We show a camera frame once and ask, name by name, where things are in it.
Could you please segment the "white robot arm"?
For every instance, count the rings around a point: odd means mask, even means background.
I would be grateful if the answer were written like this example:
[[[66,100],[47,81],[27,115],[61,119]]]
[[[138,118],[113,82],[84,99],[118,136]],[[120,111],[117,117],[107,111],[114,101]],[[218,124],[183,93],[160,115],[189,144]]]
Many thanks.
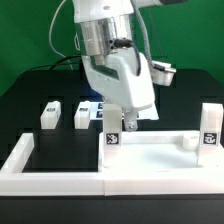
[[[187,0],[72,0],[80,27],[81,57],[87,80],[106,102],[118,105],[128,131],[137,114],[155,101],[153,86],[171,84],[176,69],[154,61],[139,10]]]

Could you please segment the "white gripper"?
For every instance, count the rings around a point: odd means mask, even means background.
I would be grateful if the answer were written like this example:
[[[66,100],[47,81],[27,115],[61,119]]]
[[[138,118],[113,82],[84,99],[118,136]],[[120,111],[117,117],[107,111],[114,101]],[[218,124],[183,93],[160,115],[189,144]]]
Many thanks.
[[[151,80],[148,62],[140,53],[141,73],[136,75],[137,62],[133,50],[119,50],[106,57],[106,67],[115,70],[118,77],[108,76],[107,72],[96,71],[88,56],[83,56],[85,73],[90,87],[125,110],[144,110],[151,107],[155,94]],[[124,112],[126,131],[136,131],[138,128],[136,111]]]

